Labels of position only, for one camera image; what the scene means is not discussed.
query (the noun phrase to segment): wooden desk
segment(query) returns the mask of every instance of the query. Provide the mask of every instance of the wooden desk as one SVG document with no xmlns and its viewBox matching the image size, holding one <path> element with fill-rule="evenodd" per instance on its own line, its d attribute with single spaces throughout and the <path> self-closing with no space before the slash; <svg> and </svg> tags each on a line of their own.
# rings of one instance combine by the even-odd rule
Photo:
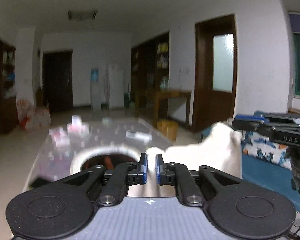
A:
<svg viewBox="0 0 300 240">
<path fill-rule="evenodd" d="M 190 99 L 191 91 L 188 90 L 137 90 L 136 91 L 136 117 L 139 116 L 139 102 L 140 97 L 147 97 L 147 99 L 154 100 L 154 115 L 153 127 L 158 128 L 159 106 L 160 101 L 169 98 L 186 98 L 186 129 L 189 127 L 189 114 L 190 114 Z"/>
</svg>

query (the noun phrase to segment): table leg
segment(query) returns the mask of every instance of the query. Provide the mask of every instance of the table leg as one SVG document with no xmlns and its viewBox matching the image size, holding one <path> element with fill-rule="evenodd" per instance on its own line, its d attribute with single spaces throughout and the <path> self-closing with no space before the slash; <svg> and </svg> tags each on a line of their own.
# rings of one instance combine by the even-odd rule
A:
<svg viewBox="0 0 300 240">
<path fill-rule="evenodd" d="M 186 103 L 186 130 L 189 129 L 189 115 L 190 115 L 190 101 L 191 95 L 186 96 L 187 103 Z"/>
<path fill-rule="evenodd" d="M 154 97 L 153 127 L 156 129 L 158 128 L 159 105 L 160 105 L 160 99 L 158 96 L 155 96 Z"/>
<path fill-rule="evenodd" d="M 136 92 L 135 95 L 135 116 L 139 117 L 139 102 L 140 102 L 140 94 Z"/>
</svg>

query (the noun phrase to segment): door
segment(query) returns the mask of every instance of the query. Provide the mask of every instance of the door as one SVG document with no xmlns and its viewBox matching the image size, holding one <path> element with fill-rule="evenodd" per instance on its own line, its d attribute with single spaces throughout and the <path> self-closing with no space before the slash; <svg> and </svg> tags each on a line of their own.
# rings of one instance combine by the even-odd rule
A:
<svg viewBox="0 0 300 240">
<path fill-rule="evenodd" d="M 72 51 L 45 53 L 42 62 L 44 101 L 51 112 L 73 108 Z"/>
<path fill-rule="evenodd" d="M 196 24 L 195 130 L 233 117 L 236 84 L 234 15 Z"/>
</svg>

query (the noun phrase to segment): metal bolt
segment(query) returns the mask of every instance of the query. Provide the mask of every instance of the metal bolt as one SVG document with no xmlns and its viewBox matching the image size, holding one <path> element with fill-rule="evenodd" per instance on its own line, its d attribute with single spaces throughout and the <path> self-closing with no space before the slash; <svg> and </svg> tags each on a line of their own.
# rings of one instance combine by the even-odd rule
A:
<svg viewBox="0 0 300 240">
<path fill-rule="evenodd" d="M 110 195 L 105 195 L 100 198 L 100 202 L 103 204 L 111 204 L 115 201 L 115 198 Z"/>
<path fill-rule="evenodd" d="M 202 198 L 197 195 L 188 196 L 186 199 L 191 204 L 198 204 L 202 201 Z"/>
</svg>

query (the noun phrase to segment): wicker basket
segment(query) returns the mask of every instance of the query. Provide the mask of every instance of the wicker basket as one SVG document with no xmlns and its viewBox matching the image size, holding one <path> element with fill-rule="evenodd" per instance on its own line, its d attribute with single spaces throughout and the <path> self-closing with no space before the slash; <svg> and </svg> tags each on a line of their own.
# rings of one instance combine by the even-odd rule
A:
<svg viewBox="0 0 300 240">
<path fill-rule="evenodd" d="M 160 120 L 158 130 L 170 141 L 176 141 L 178 133 L 178 123 L 169 120 Z"/>
</svg>

